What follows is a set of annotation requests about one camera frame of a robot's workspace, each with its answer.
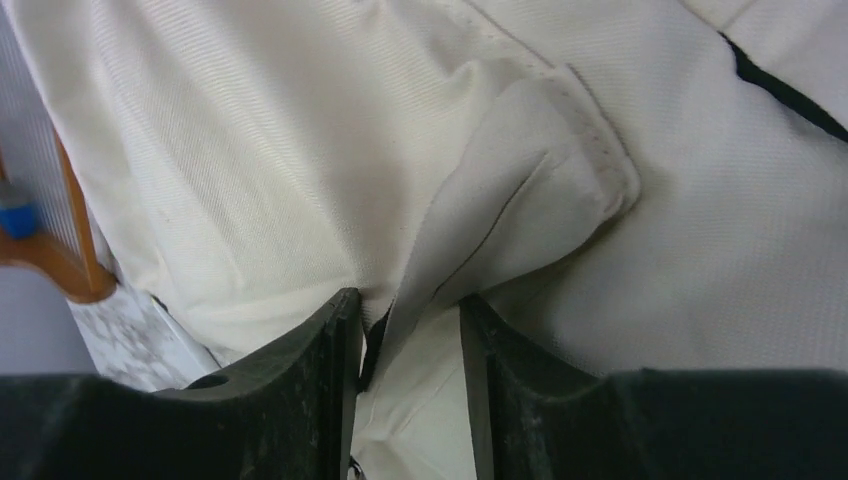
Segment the blue object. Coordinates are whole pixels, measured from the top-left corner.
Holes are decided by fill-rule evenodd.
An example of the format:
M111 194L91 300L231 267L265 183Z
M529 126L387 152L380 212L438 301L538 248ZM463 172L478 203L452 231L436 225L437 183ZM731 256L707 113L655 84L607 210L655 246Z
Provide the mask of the blue object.
M19 240L35 233L35 209L26 196L12 185L0 182L0 227Z

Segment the black plastic part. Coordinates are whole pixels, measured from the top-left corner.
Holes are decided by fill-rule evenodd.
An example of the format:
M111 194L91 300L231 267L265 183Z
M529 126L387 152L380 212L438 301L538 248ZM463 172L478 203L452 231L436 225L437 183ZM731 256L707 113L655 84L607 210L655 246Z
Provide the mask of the black plastic part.
M463 300L480 480L848 476L848 377L642 370L594 379Z
M185 390L96 376L0 379L0 478L347 478L360 296Z

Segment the wooden frame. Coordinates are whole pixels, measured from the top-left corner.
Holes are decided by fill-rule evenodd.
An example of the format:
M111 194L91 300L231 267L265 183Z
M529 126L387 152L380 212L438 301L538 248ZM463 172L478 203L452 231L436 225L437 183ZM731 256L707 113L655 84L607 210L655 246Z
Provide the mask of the wooden frame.
M55 131L54 139L68 192L80 256L43 231L22 240L13 240L0 230L0 265L24 267L42 273L73 302L97 302L115 291L115 277L97 263L82 190L71 169L68 153ZM3 159L0 157L0 180L5 179Z

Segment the white garment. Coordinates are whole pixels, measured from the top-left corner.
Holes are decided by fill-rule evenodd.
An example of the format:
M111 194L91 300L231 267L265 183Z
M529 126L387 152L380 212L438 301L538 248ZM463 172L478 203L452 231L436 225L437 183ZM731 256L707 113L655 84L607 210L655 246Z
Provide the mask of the white garment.
M848 124L848 3L842 0L681 0L760 68Z
M378 365L397 355L425 308L565 258L638 191L615 133L570 71L507 87L421 222Z
M642 195L579 255L490 290L498 310L593 372L848 366L848 147L739 80L681 3L5 6L122 268L206 342L249 351L346 285L381 314L497 97L574 90L570 69ZM841 71L830 55L797 58ZM844 121L831 75L796 88ZM359 399L372 480L473 478L455 311L422 319Z

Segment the plastic hole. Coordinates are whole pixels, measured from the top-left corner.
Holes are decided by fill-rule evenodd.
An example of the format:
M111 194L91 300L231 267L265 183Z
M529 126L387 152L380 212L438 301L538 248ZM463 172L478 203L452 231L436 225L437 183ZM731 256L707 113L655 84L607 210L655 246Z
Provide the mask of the plastic hole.
M217 374L213 373L212 375L206 375L205 377L198 378L197 380L192 382L192 384L189 385L188 387L186 387L185 389L186 390L201 390L201 389L204 389L204 388L220 387L221 385L224 385L225 383L227 383L229 381L230 381L230 379L227 378L225 375L217 375Z

